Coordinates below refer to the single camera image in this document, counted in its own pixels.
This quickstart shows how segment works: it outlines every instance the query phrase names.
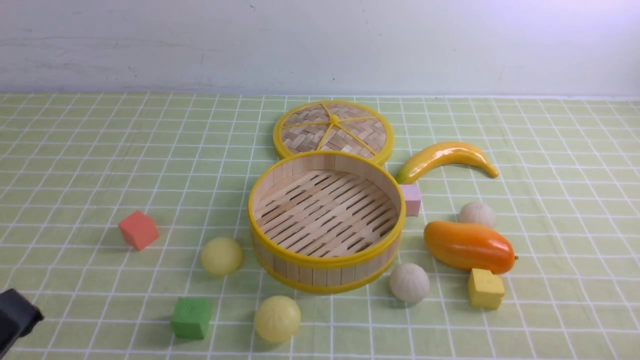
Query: orange foam cube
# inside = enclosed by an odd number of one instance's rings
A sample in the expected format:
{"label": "orange foam cube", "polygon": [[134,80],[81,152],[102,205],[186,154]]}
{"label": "orange foam cube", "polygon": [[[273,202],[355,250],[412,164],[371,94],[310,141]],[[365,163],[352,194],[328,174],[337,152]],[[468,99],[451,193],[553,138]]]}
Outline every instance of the orange foam cube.
{"label": "orange foam cube", "polygon": [[140,210],[124,218],[118,223],[124,241],[141,251],[154,242],[160,234],[156,223]]}

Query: toy banana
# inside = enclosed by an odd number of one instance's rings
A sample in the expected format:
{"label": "toy banana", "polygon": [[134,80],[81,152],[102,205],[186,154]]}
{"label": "toy banana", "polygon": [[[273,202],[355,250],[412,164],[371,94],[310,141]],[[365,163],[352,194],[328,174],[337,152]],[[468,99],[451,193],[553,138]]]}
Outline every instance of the toy banana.
{"label": "toy banana", "polygon": [[498,176],[496,169],[482,150],[464,142],[440,142],[412,156],[398,170],[398,184],[412,184],[427,171],[446,164],[462,164],[483,169],[490,177]]}

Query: yellow cube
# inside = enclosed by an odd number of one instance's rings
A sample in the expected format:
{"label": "yellow cube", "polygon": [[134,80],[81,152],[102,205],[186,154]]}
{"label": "yellow cube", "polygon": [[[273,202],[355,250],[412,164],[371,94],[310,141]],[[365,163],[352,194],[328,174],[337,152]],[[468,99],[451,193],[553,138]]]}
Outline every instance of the yellow cube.
{"label": "yellow cube", "polygon": [[498,275],[489,270],[471,269],[467,283],[469,305],[497,309],[504,297],[504,284]]}

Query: bamboo steamer lid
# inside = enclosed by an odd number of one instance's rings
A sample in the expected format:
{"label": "bamboo steamer lid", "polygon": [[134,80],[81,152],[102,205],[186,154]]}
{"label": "bamboo steamer lid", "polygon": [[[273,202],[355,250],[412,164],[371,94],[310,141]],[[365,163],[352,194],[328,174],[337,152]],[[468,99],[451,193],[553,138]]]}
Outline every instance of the bamboo steamer lid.
{"label": "bamboo steamer lid", "polygon": [[311,102],[283,115],[273,130],[280,159],[309,151],[342,151],[382,165],[391,156],[393,130],[377,111],[349,101]]}

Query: bamboo steamer basket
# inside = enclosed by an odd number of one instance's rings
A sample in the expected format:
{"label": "bamboo steamer basket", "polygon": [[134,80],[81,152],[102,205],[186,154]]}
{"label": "bamboo steamer basket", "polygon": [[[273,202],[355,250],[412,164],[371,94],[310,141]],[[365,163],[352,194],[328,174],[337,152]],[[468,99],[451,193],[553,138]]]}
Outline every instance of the bamboo steamer basket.
{"label": "bamboo steamer basket", "polygon": [[377,279],[396,258],[405,211],[388,172],[339,151],[280,160],[258,178],[248,202],[262,267],[309,293],[340,293]]}
{"label": "bamboo steamer basket", "polygon": [[391,156],[394,134],[377,111],[355,102],[310,102],[276,122],[273,145],[280,159],[312,151],[342,151],[382,165]]}

